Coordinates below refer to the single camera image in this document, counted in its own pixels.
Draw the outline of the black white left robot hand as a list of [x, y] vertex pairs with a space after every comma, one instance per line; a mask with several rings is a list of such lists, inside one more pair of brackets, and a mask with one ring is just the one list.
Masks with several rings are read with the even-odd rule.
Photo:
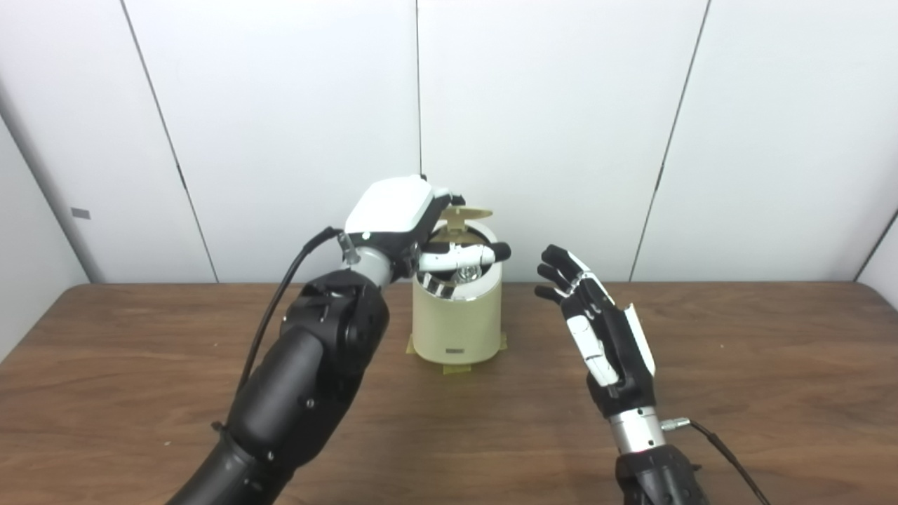
[[512, 255], [506, 243], [431, 243], [443, 211], [464, 207], [461, 194], [435, 187], [419, 175], [373, 183], [353, 208], [340, 237], [344, 263], [378, 285], [418, 272], [487, 267]]

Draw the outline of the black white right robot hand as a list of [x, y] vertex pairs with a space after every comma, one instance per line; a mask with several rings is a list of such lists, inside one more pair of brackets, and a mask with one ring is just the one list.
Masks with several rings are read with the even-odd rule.
[[596, 273], [574, 253], [549, 244], [538, 274], [537, 297], [558, 305], [586, 364], [587, 388], [603, 418], [654, 407], [655, 361], [634, 304], [620, 308]]

